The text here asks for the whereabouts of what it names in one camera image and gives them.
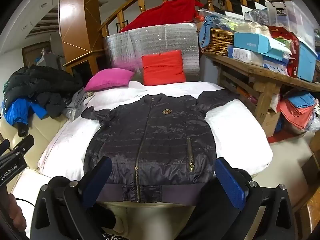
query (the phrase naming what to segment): jacket pocket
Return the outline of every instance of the jacket pocket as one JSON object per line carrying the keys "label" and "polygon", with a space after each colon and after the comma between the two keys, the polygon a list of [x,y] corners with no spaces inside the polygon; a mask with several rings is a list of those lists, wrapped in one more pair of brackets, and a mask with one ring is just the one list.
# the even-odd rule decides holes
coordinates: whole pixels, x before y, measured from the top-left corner
{"label": "jacket pocket", "polygon": [[195,162],[193,159],[192,144],[191,144],[190,137],[187,137],[187,148],[188,148],[189,170],[193,171],[193,168],[195,167]]}

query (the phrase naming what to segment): brown pillar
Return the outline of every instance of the brown pillar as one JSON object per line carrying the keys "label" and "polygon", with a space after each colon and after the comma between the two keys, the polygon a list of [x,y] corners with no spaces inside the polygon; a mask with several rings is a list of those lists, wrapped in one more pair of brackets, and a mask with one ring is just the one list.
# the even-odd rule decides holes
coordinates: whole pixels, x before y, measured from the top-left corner
{"label": "brown pillar", "polygon": [[103,49],[98,0],[60,0],[59,12],[66,62]]}

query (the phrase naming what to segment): screw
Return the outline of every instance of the screw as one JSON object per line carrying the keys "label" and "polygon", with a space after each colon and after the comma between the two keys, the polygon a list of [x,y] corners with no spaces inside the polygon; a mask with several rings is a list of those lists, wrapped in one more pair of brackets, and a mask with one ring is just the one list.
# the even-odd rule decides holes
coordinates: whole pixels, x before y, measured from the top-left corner
{"label": "screw", "polygon": [[47,189],[48,189],[48,185],[47,184],[45,184],[45,185],[43,185],[42,187],[41,187],[41,191],[46,191]]}
{"label": "screw", "polygon": [[255,181],[252,180],[252,181],[249,182],[249,185],[251,187],[257,187],[258,183],[256,183]]}
{"label": "screw", "polygon": [[282,189],[282,190],[286,190],[287,189],[284,184],[280,184],[279,188]]}
{"label": "screw", "polygon": [[78,185],[78,181],[77,180],[73,180],[69,183],[70,187],[76,187]]}

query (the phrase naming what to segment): black cable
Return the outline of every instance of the black cable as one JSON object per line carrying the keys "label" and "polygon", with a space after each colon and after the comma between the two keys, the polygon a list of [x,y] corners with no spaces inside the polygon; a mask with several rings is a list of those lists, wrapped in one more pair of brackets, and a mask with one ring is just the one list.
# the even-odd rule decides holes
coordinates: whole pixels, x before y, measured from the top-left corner
{"label": "black cable", "polygon": [[29,204],[33,205],[31,202],[29,202],[28,200],[25,200],[25,199],[16,198],[16,200],[21,200],[21,201],[24,201],[24,202],[28,202]]}

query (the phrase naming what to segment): silver foam sheet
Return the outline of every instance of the silver foam sheet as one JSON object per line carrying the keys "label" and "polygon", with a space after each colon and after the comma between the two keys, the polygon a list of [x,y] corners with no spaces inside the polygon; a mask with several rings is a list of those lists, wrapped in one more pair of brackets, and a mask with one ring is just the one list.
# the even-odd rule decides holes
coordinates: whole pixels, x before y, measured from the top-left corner
{"label": "silver foam sheet", "polygon": [[186,75],[199,74],[196,26],[191,23],[157,25],[105,38],[113,67],[142,69],[141,56],[180,49]]}

